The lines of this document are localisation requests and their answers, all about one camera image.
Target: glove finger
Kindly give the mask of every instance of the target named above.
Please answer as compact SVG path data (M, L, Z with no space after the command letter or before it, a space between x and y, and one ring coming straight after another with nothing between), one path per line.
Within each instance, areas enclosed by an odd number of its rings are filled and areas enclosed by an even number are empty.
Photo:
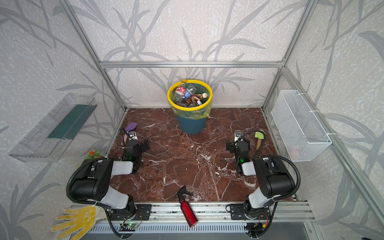
M71 214L71 215L60 215L56 217L56 220L72 220L72 219L77 219L77 214Z
M82 238L90 229L83 228L80 230L80 232L76 233L75 236L72 237L71 240L79 240Z
M51 231L56 232L58 230L63 230L63 229L66 229L66 228L69 228L69 227L75 226L75 225L76 225L76 220L66 221L66 222L62 222L62 223L58 223L56 225L53 225L51 227Z
M64 209L65 214L76 214L78 212L79 212L79 209L73 209L73 208Z
M60 234L57 236L57 238L58 238L58 239L61 239L61 238L65 237L65 236L67 236L67 235L69 235L69 234L72 234L72 233L76 232L77 230L79 230L79 229L81 229L81 228L82 228L81 226L74 226L74 227L71 227L71 228L69 228L69 229L63 231L62 233L60 233Z

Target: yellow glove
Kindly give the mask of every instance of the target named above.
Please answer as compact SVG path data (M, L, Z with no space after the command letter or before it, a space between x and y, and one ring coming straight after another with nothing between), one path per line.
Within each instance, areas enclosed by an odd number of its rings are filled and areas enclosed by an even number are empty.
M102 207L87 205L82 208L67 208L64 210L65 215L60 215L56 220L69 220L62 223L58 223L52 226L51 231L57 232L64 230L57 238L61 239L69 234L72 234L80 230L72 240L78 240L84 236L95 223L103 218L106 218L105 211Z

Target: yellow rim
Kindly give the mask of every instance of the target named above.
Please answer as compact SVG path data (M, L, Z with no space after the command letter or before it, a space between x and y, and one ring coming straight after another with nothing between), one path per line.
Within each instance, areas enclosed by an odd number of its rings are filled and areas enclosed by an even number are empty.
M197 83L197 84L200 84L200 85L203 85L204 87L206 87L209 91L209 98L204 104L197 106L197 107L193 107L193 108L184 108L184 107L180 107L179 105L176 105L174 102L172 102L172 99L169 96L170 96L170 93L172 92L172 90L175 89L181 83L181 81L180 81L178 83L173 84L172 87L170 87L168 90L168 95L167 95L168 96L168 102L169 102L169 104L172 105L172 107L179 109L179 110L183 110L183 111L196 111L196 110L202 109L203 107L207 106L210 103L210 101L212 101L212 89L207 83L199 81L199 80L195 80L195 79L183 79L183 80L185 80L186 83Z

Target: green mat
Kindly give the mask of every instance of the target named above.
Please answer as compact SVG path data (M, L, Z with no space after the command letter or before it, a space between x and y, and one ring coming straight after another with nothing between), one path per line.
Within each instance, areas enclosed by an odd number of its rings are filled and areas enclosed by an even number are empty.
M48 138L74 139L97 105L77 104L49 134Z

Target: gray floor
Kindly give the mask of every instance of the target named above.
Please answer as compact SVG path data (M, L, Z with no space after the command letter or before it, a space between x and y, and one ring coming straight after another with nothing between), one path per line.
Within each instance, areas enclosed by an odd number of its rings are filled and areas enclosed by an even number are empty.
M86 234L81 240L118 240L119 238L111 234ZM245 233L140 233L132 235L129 240L247 240L250 239ZM304 224L301 222L275 222L272 223L268 231L259 239L276 240L309 240L305 231Z

